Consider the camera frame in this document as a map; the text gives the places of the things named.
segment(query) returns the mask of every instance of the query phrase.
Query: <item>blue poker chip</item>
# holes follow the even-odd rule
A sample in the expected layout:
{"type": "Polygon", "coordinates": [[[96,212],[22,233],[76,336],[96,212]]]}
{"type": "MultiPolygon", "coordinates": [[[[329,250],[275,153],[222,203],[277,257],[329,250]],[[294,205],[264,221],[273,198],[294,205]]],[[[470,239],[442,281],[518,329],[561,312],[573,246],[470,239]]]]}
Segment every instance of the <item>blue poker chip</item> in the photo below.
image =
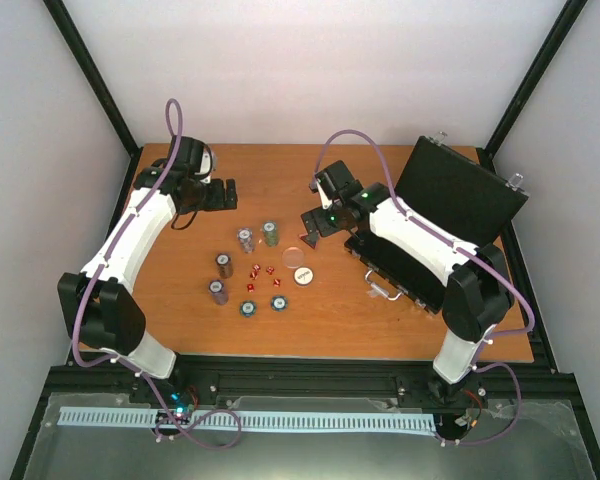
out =
{"type": "Polygon", "coordinates": [[[247,300],[240,304],[240,315],[243,317],[251,317],[256,313],[256,302],[247,300]]]}
{"type": "Polygon", "coordinates": [[[281,312],[289,305],[289,301],[287,297],[283,297],[282,295],[276,295],[271,299],[271,308],[273,308],[276,312],[281,312]]]}

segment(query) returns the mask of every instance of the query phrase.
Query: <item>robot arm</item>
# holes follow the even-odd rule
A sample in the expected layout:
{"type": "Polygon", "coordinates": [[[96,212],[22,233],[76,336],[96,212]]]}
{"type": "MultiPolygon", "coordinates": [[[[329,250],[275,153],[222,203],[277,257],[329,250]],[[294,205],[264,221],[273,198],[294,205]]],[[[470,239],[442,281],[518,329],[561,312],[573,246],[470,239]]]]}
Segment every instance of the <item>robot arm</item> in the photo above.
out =
{"type": "Polygon", "coordinates": [[[171,170],[138,213],[138,204],[163,171],[161,162],[138,175],[128,206],[103,247],[80,274],[62,276],[58,294],[71,336],[85,287],[104,265],[82,317],[80,341],[125,358],[154,378],[166,379],[172,373],[176,354],[147,331],[145,316],[131,296],[136,277],[158,234],[176,214],[235,209],[237,194],[233,180],[227,180],[226,191],[222,180],[211,180],[215,160],[210,151],[205,151],[205,145],[182,137],[171,170]],[[110,252],[114,239],[117,243],[110,252]]]}
{"type": "Polygon", "coordinates": [[[478,248],[455,237],[398,197],[405,216],[386,186],[375,183],[363,188],[342,161],[318,172],[315,186],[325,216],[335,227],[350,232],[370,230],[416,259],[446,287],[442,317],[448,330],[433,368],[447,385],[460,382],[471,370],[480,345],[513,305],[513,297],[457,248],[480,257],[508,278],[502,252],[494,245],[478,248]]]}

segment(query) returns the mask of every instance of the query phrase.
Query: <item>purple cable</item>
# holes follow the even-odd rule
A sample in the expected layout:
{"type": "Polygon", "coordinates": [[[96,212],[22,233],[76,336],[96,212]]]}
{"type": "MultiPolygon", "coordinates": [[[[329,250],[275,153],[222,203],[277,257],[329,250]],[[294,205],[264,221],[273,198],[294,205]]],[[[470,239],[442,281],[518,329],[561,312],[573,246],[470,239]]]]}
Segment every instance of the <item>purple cable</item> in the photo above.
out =
{"type": "MultiPolygon", "coordinates": [[[[345,135],[345,134],[357,135],[359,137],[362,137],[373,147],[376,154],[380,158],[380,162],[382,163],[382,170],[384,171],[384,176],[387,180],[387,187],[389,187],[389,194],[391,195],[393,204],[396,206],[396,208],[398,209],[398,211],[400,213],[402,213],[403,215],[406,216],[407,211],[402,207],[402,205],[400,205],[400,202],[398,202],[398,197],[396,196],[396,192],[393,188],[393,181],[391,180],[391,174],[389,173],[389,165],[387,163],[387,159],[385,158],[384,154],[382,153],[382,150],[380,150],[380,147],[367,134],[359,132],[358,130],[352,130],[352,129],[340,130],[339,132],[336,132],[329,137],[329,139],[326,141],[326,143],[322,146],[322,150],[320,150],[320,155],[318,155],[318,161],[316,162],[316,168],[315,168],[315,171],[313,172],[314,180],[315,180],[316,173],[318,173],[318,171],[320,170],[320,163],[322,162],[322,159],[324,158],[324,155],[327,152],[327,148],[329,147],[331,142],[333,142],[340,135],[345,135]]],[[[430,228],[428,225],[422,223],[415,217],[409,218],[409,221],[412,221],[413,223],[418,225],[420,228],[425,230],[427,233],[429,233],[436,239],[440,240],[445,245],[447,245],[449,247],[453,247],[452,241],[446,239],[445,237],[440,235],[438,232],[436,232],[435,230],[430,228]]],[[[531,306],[529,305],[527,300],[522,296],[522,294],[509,281],[507,281],[502,275],[500,275],[498,272],[496,272],[490,265],[488,265],[487,263],[480,260],[478,257],[473,255],[471,252],[467,252],[463,248],[458,248],[457,251],[459,253],[461,253],[462,255],[464,255],[465,257],[467,257],[468,259],[470,259],[472,262],[474,262],[480,268],[485,270],[492,277],[494,277],[498,282],[500,282],[507,290],[509,290],[509,292],[511,292],[511,294],[520,302],[520,305],[522,305],[522,308],[524,309],[525,313],[527,314],[528,322],[527,322],[526,327],[515,329],[515,330],[505,330],[502,332],[495,332],[489,336],[489,339],[492,339],[495,337],[502,337],[502,336],[506,336],[506,335],[514,335],[517,333],[528,333],[531,330],[533,330],[533,328],[536,324],[536,317],[533,314],[533,310],[531,309],[531,306]]]]}
{"type": "MultiPolygon", "coordinates": [[[[238,415],[235,412],[233,412],[231,410],[212,410],[210,412],[205,413],[200,418],[198,418],[195,422],[193,422],[192,424],[190,424],[186,428],[184,428],[184,427],[182,427],[182,425],[180,424],[178,419],[173,415],[173,413],[171,413],[171,410],[169,410],[169,407],[167,406],[166,402],[162,398],[162,395],[160,395],[160,391],[158,390],[158,387],[156,387],[156,384],[153,382],[153,379],[146,373],[142,374],[142,378],[145,379],[145,381],[147,382],[147,384],[149,385],[151,390],[153,390],[153,393],[155,394],[156,398],[158,399],[158,403],[160,403],[160,406],[167,414],[167,417],[169,418],[171,423],[173,425],[175,425],[175,427],[180,432],[179,434],[174,435],[174,438],[177,438],[180,435],[182,435],[182,436],[186,437],[189,441],[195,443],[196,445],[198,445],[202,448],[206,448],[208,450],[225,450],[227,448],[233,447],[236,443],[238,443],[238,440],[240,440],[240,437],[242,436],[242,422],[240,421],[240,417],[238,417],[238,415]],[[193,430],[195,427],[200,425],[205,419],[209,418],[210,416],[217,415],[219,413],[226,413],[226,414],[230,415],[231,417],[233,417],[233,419],[236,422],[236,426],[237,426],[238,430],[236,431],[235,437],[233,437],[233,439],[229,443],[227,443],[225,445],[210,445],[208,443],[201,442],[197,438],[194,438],[191,435],[189,435],[190,430],[193,430]]],[[[161,425],[160,423],[158,423],[158,425],[156,425],[156,437],[157,438],[161,438],[160,433],[157,432],[158,427],[160,427],[160,425],[161,425]]]]}
{"type": "MultiPolygon", "coordinates": [[[[170,98],[167,101],[167,105],[166,105],[166,108],[165,108],[165,117],[166,117],[166,122],[167,122],[167,128],[168,128],[169,133],[171,134],[172,137],[173,137],[173,127],[171,126],[171,118],[169,117],[169,109],[170,109],[171,105],[175,105],[176,111],[178,113],[178,128],[177,128],[177,134],[176,134],[176,141],[175,141],[173,150],[171,151],[171,156],[169,157],[169,161],[167,162],[167,164],[166,164],[166,166],[165,166],[162,174],[158,177],[158,180],[153,185],[153,187],[151,188],[151,190],[149,190],[149,192],[144,196],[144,198],[136,206],[136,213],[135,214],[134,213],[130,213],[127,216],[127,218],[125,218],[124,222],[122,223],[122,225],[120,225],[120,228],[118,229],[118,231],[115,233],[115,235],[111,239],[111,242],[109,243],[109,246],[107,247],[107,250],[105,251],[105,254],[104,254],[104,260],[105,260],[105,262],[111,258],[111,255],[113,254],[114,249],[116,248],[116,246],[120,242],[120,239],[122,238],[122,235],[127,230],[127,228],[129,227],[129,225],[131,224],[131,222],[133,221],[133,219],[136,218],[136,215],[147,204],[147,202],[155,194],[155,192],[158,190],[158,188],[160,188],[160,186],[162,185],[162,182],[164,182],[165,177],[168,175],[169,170],[171,169],[171,166],[175,162],[176,155],[178,154],[178,150],[180,149],[180,141],[182,139],[183,120],[182,120],[182,109],[180,108],[180,104],[178,103],[178,101],[176,99],[170,98]]],[[[91,292],[93,292],[93,289],[94,289],[94,287],[96,285],[96,282],[98,281],[98,278],[102,274],[102,271],[104,270],[104,268],[105,268],[104,264],[98,265],[98,267],[96,268],[96,271],[94,272],[93,276],[89,279],[89,282],[87,283],[87,286],[86,286],[86,288],[85,288],[85,290],[84,290],[84,292],[82,294],[82,298],[80,299],[80,304],[78,305],[78,312],[76,313],[76,319],[75,319],[75,322],[74,322],[74,325],[73,325],[73,332],[72,332],[72,335],[71,335],[71,351],[73,353],[73,357],[74,357],[76,363],[78,365],[80,365],[81,367],[84,367],[84,368],[93,367],[93,366],[98,365],[98,364],[100,364],[102,362],[105,362],[107,360],[111,360],[112,358],[115,358],[115,356],[112,355],[112,354],[104,354],[104,355],[96,358],[95,360],[91,360],[91,361],[87,362],[80,355],[80,348],[79,348],[79,344],[80,344],[80,328],[82,326],[82,319],[84,318],[85,310],[87,308],[87,304],[89,302],[89,298],[91,296],[91,292]]],[[[118,358],[118,362],[120,364],[124,365],[125,367],[127,367],[132,372],[134,372],[134,373],[138,372],[138,369],[135,368],[131,363],[127,362],[124,358],[118,358]]],[[[171,420],[171,422],[173,423],[173,425],[175,425],[175,427],[180,431],[180,434],[184,435],[189,440],[191,440],[192,442],[194,442],[195,444],[197,444],[197,445],[199,445],[199,446],[201,446],[203,448],[214,449],[214,450],[229,448],[229,447],[232,447],[233,445],[235,445],[238,442],[238,440],[240,439],[240,436],[242,434],[242,422],[240,421],[240,418],[238,417],[238,415],[236,415],[234,412],[231,412],[231,411],[228,411],[228,410],[214,410],[214,411],[211,411],[211,412],[203,415],[202,417],[200,417],[200,419],[198,419],[198,421],[196,421],[193,424],[189,425],[189,427],[185,430],[184,428],[182,428],[182,426],[177,421],[177,419],[173,416],[173,414],[171,413],[171,410],[169,410],[169,407],[167,406],[166,402],[164,401],[164,398],[162,398],[162,395],[160,394],[160,391],[157,389],[157,387],[156,387],[155,383],[153,382],[152,378],[148,374],[146,374],[146,373],[142,373],[141,375],[142,375],[142,378],[145,379],[145,381],[147,382],[147,384],[149,385],[149,387],[151,388],[151,390],[153,391],[153,393],[155,394],[155,396],[156,396],[156,398],[158,400],[158,403],[160,403],[160,406],[166,412],[167,417],[169,418],[169,420],[171,420]],[[238,426],[238,431],[237,431],[236,437],[230,443],[228,443],[227,445],[222,445],[222,446],[216,447],[214,445],[209,445],[209,444],[200,442],[199,440],[191,437],[187,433],[188,430],[190,430],[190,429],[194,428],[195,426],[199,425],[200,422],[203,421],[205,418],[210,417],[211,415],[215,415],[217,413],[228,413],[236,421],[236,424],[238,426]]]]}
{"type": "Polygon", "coordinates": [[[396,204],[396,206],[398,207],[398,210],[400,210],[400,212],[403,215],[406,215],[407,212],[404,211],[404,208],[402,208],[402,206],[400,206],[400,204],[398,204],[398,201],[396,200],[396,192],[393,190],[393,182],[391,181],[391,174],[389,173],[389,165],[387,164],[387,159],[384,158],[384,155],[382,154],[382,150],[380,150],[380,147],[376,144],[376,142],[374,142],[371,139],[371,137],[369,135],[367,135],[366,133],[362,133],[358,130],[353,130],[353,129],[349,128],[346,130],[340,130],[339,132],[336,132],[333,135],[331,135],[329,137],[329,139],[326,141],[326,143],[322,146],[322,150],[320,150],[320,155],[318,155],[318,161],[316,162],[316,169],[313,172],[313,180],[315,181],[316,173],[318,173],[318,171],[320,170],[320,162],[322,162],[322,158],[324,157],[325,153],[327,153],[327,148],[329,148],[329,145],[331,145],[331,142],[333,142],[340,135],[346,135],[346,134],[357,135],[359,137],[362,137],[367,141],[367,143],[369,145],[371,145],[373,147],[373,149],[376,152],[376,155],[378,155],[378,157],[380,157],[380,162],[382,162],[382,169],[384,170],[384,176],[387,178],[387,186],[389,187],[389,193],[391,194],[391,198],[393,198],[393,203],[396,204]]]}
{"type": "MultiPolygon", "coordinates": [[[[515,386],[515,389],[516,389],[516,399],[518,400],[516,413],[513,415],[513,419],[511,420],[511,423],[509,423],[509,425],[507,425],[507,427],[504,430],[502,430],[501,432],[498,432],[495,435],[492,435],[487,438],[483,438],[480,440],[474,440],[472,442],[460,441],[458,443],[458,445],[462,445],[465,447],[477,447],[479,445],[484,445],[486,443],[493,442],[494,440],[502,438],[507,433],[509,433],[513,429],[513,427],[516,426],[516,423],[518,423],[518,420],[520,419],[520,409],[522,408],[522,393],[520,392],[520,383],[518,382],[518,378],[516,377],[516,374],[511,369],[511,367],[509,365],[507,365],[506,363],[494,362],[494,363],[490,363],[489,365],[487,365],[485,367],[476,369],[476,372],[483,373],[483,372],[486,372],[486,371],[491,370],[492,368],[496,368],[496,367],[504,368],[505,370],[507,370],[507,372],[509,372],[509,375],[511,375],[511,380],[513,380],[513,385],[515,386]]],[[[437,433],[435,434],[435,437],[438,440],[440,440],[441,442],[446,442],[446,440],[444,438],[442,438],[440,435],[438,435],[437,433]]]]}
{"type": "MultiPolygon", "coordinates": [[[[382,150],[380,150],[380,147],[368,135],[366,135],[366,134],[364,134],[362,132],[359,132],[358,130],[351,130],[351,129],[341,130],[339,132],[334,133],[333,135],[331,135],[329,137],[329,139],[326,141],[326,143],[322,146],[322,150],[320,151],[320,155],[318,155],[318,161],[316,162],[316,168],[315,168],[315,171],[313,172],[313,179],[314,179],[314,181],[315,181],[316,173],[318,173],[318,171],[320,170],[320,163],[322,162],[322,159],[323,159],[323,157],[324,157],[324,155],[325,155],[325,153],[327,151],[327,148],[329,147],[329,145],[331,144],[331,142],[333,142],[333,140],[335,140],[340,135],[344,135],[344,134],[358,135],[359,137],[364,138],[373,147],[373,149],[375,150],[376,154],[380,158],[380,162],[382,163],[382,170],[384,170],[384,175],[385,175],[385,178],[387,180],[387,186],[389,187],[389,194],[391,195],[391,199],[393,200],[393,204],[396,206],[396,208],[398,209],[398,211],[400,213],[402,213],[404,216],[407,216],[407,211],[402,207],[402,205],[400,205],[400,202],[398,201],[398,198],[396,196],[396,192],[395,192],[395,190],[393,188],[393,181],[391,180],[391,174],[389,173],[389,166],[387,164],[387,159],[384,157],[384,154],[382,153],[382,150]]],[[[420,228],[422,228],[423,230],[425,230],[427,233],[429,233],[430,235],[432,235],[434,238],[438,239],[439,241],[441,241],[445,245],[447,245],[449,247],[453,247],[454,246],[452,241],[450,241],[447,238],[445,238],[444,236],[440,235],[434,229],[432,229],[431,227],[429,227],[425,223],[421,222],[417,218],[410,217],[408,220],[412,221],[414,224],[418,225],[420,228]]],[[[466,251],[465,249],[463,249],[461,247],[457,248],[457,251],[460,254],[462,254],[465,257],[467,257],[472,262],[474,262],[480,268],[482,268],[483,270],[485,270],[493,278],[495,278],[498,282],[500,282],[507,290],[509,290],[509,292],[511,292],[511,294],[518,300],[518,302],[520,302],[520,305],[522,305],[522,308],[524,309],[525,313],[527,314],[528,323],[527,323],[526,327],[515,329],[515,330],[505,330],[505,331],[502,331],[502,332],[495,332],[495,333],[492,333],[489,336],[489,338],[485,338],[485,340],[493,339],[495,337],[502,337],[502,336],[505,336],[505,335],[514,335],[514,334],[517,334],[517,333],[528,333],[531,330],[533,330],[533,328],[534,328],[534,326],[536,324],[536,320],[535,320],[536,317],[533,314],[533,310],[531,309],[531,306],[529,305],[529,303],[527,302],[527,300],[522,296],[522,294],[506,278],[504,278],[502,275],[500,275],[490,265],[488,265],[484,261],[480,260],[473,253],[468,252],[468,251],[466,251]]],[[[471,360],[472,364],[475,365],[475,363],[478,360],[478,357],[480,356],[480,353],[484,349],[484,346],[485,346],[485,342],[480,342],[480,345],[478,346],[478,349],[476,350],[476,353],[473,356],[473,359],[471,360]]],[[[488,443],[488,442],[490,442],[492,440],[496,440],[496,439],[498,439],[498,438],[506,435],[507,433],[509,433],[511,431],[511,429],[515,426],[515,424],[518,422],[518,418],[520,416],[520,404],[522,402],[522,395],[520,393],[520,384],[518,383],[518,379],[516,378],[516,375],[515,375],[514,371],[511,369],[511,367],[509,367],[509,365],[507,365],[506,363],[494,362],[494,363],[490,363],[489,365],[487,365],[485,367],[476,368],[475,371],[478,372],[478,373],[482,373],[482,372],[486,372],[488,370],[491,370],[492,368],[495,368],[495,367],[502,367],[502,368],[506,369],[509,372],[509,374],[511,375],[511,379],[513,380],[513,383],[514,383],[515,388],[516,388],[516,397],[518,399],[518,409],[516,409],[516,414],[513,417],[513,420],[511,421],[511,423],[502,432],[500,432],[500,433],[498,433],[496,435],[493,435],[493,436],[491,436],[489,438],[486,438],[484,440],[477,440],[475,442],[464,442],[464,443],[461,443],[462,445],[467,445],[467,446],[483,445],[483,444],[488,443]]],[[[443,440],[438,434],[436,434],[436,437],[438,439],[440,439],[440,440],[443,440]]]]}
{"type": "MultiPolygon", "coordinates": [[[[167,101],[167,105],[165,107],[165,117],[166,117],[166,122],[167,122],[167,128],[169,129],[169,132],[172,135],[173,135],[173,127],[171,126],[171,118],[169,117],[169,108],[171,107],[171,105],[175,105],[176,111],[178,113],[178,133],[176,135],[176,142],[173,147],[173,150],[171,151],[171,157],[169,157],[169,161],[167,162],[167,165],[164,167],[164,171],[158,177],[158,180],[156,181],[156,183],[154,183],[151,190],[149,190],[149,192],[144,196],[144,198],[140,201],[140,203],[138,203],[138,205],[136,207],[136,212],[140,212],[140,210],[142,210],[142,208],[146,205],[146,203],[151,199],[151,197],[156,192],[156,190],[158,188],[160,188],[160,186],[162,185],[162,182],[164,181],[165,177],[169,173],[169,170],[171,169],[171,166],[173,165],[173,162],[176,159],[178,149],[180,148],[180,140],[182,138],[182,130],[183,130],[182,109],[180,108],[180,104],[178,103],[178,101],[175,98],[170,98],[167,101]]],[[[129,225],[131,224],[131,222],[133,221],[134,218],[136,218],[136,216],[133,213],[129,214],[127,216],[127,218],[125,218],[124,222],[122,223],[122,225],[120,226],[118,231],[115,233],[115,235],[111,239],[111,243],[109,243],[109,247],[105,251],[105,254],[104,254],[105,261],[107,261],[107,260],[109,260],[109,258],[111,258],[111,255],[113,254],[113,251],[116,248],[116,245],[118,245],[118,242],[120,242],[122,235],[127,230],[127,228],[129,227],[129,225]]],[[[89,280],[89,283],[87,284],[87,288],[85,289],[85,291],[82,295],[82,299],[80,300],[80,305],[78,306],[78,312],[76,313],[76,319],[73,324],[73,332],[71,335],[71,351],[73,353],[73,357],[74,357],[76,363],[84,368],[93,367],[94,365],[98,365],[99,363],[102,363],[106,360],[113,358],[113,355],[105,354],[99,358],[96,358],[95,360],[86,362],[80,356],[80,348],[79,348],[80,327],[82,326],[82,319],[84,317],[84,313],[87,308],[87,303],[89,302],[89,297],[91,296],[91,292],[93,291],[93,288],[95,287],[96,282],[98,281],[98,278],[100,277],[100,274],[102,273],[104,268],[105,268],[105,265],[102,265],[102,264],[98,265],[98,268],[96,268],[96,271],[94,272],[93,277],[91,277],[91,279],[89,280]]]]}

